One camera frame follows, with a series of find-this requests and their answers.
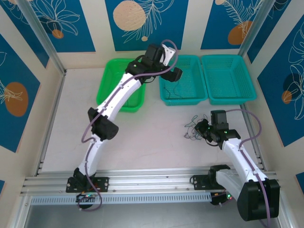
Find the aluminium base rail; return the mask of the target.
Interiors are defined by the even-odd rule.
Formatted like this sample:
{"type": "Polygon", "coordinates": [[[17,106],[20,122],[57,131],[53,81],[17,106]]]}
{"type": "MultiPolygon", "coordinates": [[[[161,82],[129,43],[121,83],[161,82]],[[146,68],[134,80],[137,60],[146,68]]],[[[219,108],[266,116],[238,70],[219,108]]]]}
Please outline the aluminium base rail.
{"type": "MultiPolygon", "coordinates": [[[[104,170],[97,177],[108,177],[107,194],[132,193],[185,193],[193,192],[190,184],[193,175],[207,174],[209,167],[139,170],[104,170]]],[[[41,172],[27,176],[21,188],[21,196],[66,195],[67,180],[73,173],[41,172]]]]}

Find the teal plastic basket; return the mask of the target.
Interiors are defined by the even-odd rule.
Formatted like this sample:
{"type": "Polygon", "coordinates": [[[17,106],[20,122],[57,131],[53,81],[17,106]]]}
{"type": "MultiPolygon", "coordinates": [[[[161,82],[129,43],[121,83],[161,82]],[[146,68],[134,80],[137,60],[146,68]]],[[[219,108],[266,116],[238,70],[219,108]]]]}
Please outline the teal plastic basket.
{"type": "Polygon", "coordinates": [[[182,70],[179,81],[159,80],[160,98],[165,105],[197,105],[205,101],[208,92],[199,57],[180,55],[175,66],[182,70]]]}
{"type": "Polygon", "coordinates": [[[242,105],[256,99],[256,91],[242,56],[205,55],[203,74],[212,105],[242,105]]]}

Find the green plastic basket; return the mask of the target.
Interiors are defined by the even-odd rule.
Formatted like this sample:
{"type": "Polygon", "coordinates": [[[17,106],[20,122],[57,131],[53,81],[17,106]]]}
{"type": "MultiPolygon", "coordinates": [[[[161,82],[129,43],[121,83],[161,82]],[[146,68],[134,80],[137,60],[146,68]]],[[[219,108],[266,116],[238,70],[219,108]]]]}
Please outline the green plastic basket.
{"type": "MultiPolygon", "coordinates": [[[[125,69],[128,64],[132,62],[130,58],[115,58],[110,60],[104,69],[101,83],[96,95],[96,103],[100,105],[110,95],[110,93],[118,85],[122,79],[125,69]]],[[[135,113],[137,112],[144,103],[146,85],[142,85],[137,89],[124,103],[120,112],[135,113]]]]}

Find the aluminium corner post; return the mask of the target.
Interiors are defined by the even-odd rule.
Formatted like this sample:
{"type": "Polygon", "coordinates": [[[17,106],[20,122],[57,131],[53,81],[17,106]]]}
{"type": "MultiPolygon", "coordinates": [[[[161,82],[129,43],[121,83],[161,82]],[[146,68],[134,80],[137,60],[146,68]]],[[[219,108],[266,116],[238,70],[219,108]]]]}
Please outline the aluminium corner post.
{"type": "Polygon", "coordinates": [[[263,0],[261,4],[261,8],[256,14],[256,17],[254,21],[251,24],[251,27],[241,44],[238,55],[244,57],[246,53],[248,52],[249,48],[251,47],[254,39],[256,38],[261,26],[263,25],[265,19],[268,16],[268,13],[270,12],[275,0],[263,0]]]}
{"type": "Polygon", "coordinates": [[[30,3],[27,0],[16,0],[16,3],[58,72],[65,76],[66,69],[30,3]]]}

